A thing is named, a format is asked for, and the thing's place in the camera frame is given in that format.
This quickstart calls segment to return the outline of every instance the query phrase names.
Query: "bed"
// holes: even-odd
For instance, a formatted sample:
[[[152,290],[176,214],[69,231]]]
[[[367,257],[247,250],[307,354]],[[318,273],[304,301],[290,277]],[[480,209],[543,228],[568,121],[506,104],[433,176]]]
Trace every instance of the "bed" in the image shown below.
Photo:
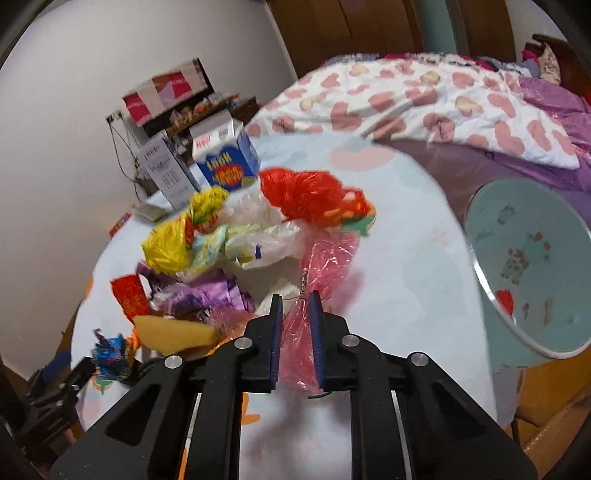
[[[429,57],[341,63],[302,77],[247,129],[332,129],[403,151],[439,182],[460,223],[480,186],[523,176],[553,189],[591,226],[591,108],[580,97],[591,80],[566,42],[533,38],[541,43],[527,47],[537,54],[542,43],[554,47],[562,86]]]

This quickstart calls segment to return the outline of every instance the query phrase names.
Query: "patterned tablecloth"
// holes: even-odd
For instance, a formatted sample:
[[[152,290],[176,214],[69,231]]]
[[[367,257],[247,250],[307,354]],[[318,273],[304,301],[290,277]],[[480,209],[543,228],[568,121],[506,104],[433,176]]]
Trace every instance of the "patterned tablecloth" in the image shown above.
[[[344,185],[365,192],[376,208],[376,222],[361,239],[349,277],[332,302],[336,313],[344,315],[351,332],[384,352],[429,354],[496,418],[475,276],[462,230],[437,183],[411,157],[351,135],[281,135],[253,144],[261,167],[330,170]],[[167,204],[161,193],[151,202]],[[132,217],[101,255],[76,320],[73,365],[89,354],[92,329],[107,336],[130,333],[109,281],[134,271],[150,229]],[[261,301],[278,276],[297,279],[296,265],[284,261],[259,271],[233,271],[241,288]],[[80,393],[83,427],[88,429],[126,390],[118,382],[91,381]],[[308,400],[279,388],[246,400],[242,479],[350,478],[348,393]]]

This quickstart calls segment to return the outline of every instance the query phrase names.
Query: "blanket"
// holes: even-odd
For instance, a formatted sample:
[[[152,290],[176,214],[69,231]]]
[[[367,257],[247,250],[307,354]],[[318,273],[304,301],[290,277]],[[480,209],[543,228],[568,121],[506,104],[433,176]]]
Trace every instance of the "blanket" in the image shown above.
[[[562,124],[523,100],[518,76],[502,70],[411,59],[336,64],[302,77],[247,127],[252,137],[323,131],[466,144],[579,168]]]

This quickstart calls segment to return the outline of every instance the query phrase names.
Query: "milk carton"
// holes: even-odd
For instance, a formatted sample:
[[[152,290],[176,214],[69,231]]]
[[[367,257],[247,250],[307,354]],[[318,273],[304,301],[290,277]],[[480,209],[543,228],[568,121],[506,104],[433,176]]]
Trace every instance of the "milk carton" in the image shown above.
[[[261,162],[242,122],[224,110],[193,126],[193,160],[210,185],[238,190],[255,182]]]
[[[164,130],[150,138],[137,157],[175,210],[182,208],[199,191],[197,181]]]

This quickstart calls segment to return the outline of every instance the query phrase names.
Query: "headboard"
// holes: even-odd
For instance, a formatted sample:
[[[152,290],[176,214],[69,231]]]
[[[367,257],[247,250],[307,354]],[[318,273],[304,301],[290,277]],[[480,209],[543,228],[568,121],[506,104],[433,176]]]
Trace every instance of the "headboard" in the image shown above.
[[[556,55],[560,66],[562,87],[579,96],[591,93],[591,78],[583,70],[581,62],[567,42],[539,34],[533,35],[532,38],[540,43],[526,43],[525,48],[527,50],[531,50],[539,57],[544,52],[544,43],[547,43]]]

